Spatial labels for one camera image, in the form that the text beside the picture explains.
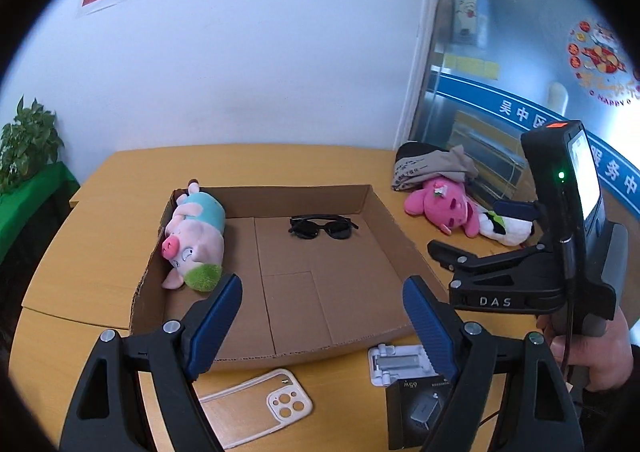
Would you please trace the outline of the person right hand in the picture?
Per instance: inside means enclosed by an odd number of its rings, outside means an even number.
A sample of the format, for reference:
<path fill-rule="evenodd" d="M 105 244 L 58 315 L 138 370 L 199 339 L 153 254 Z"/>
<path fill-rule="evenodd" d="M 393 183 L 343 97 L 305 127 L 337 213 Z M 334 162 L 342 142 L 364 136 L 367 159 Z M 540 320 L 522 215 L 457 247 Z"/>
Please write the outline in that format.
<path fill-rule="evenodd" d="M 623 386 L 634 370 L 634 356 L 622 309 L 617 308 L 614 319 L 608 321 L 602 336 L 574 336 L 566 363 L 587 368 L 587 389 L 592 392 Z"/>

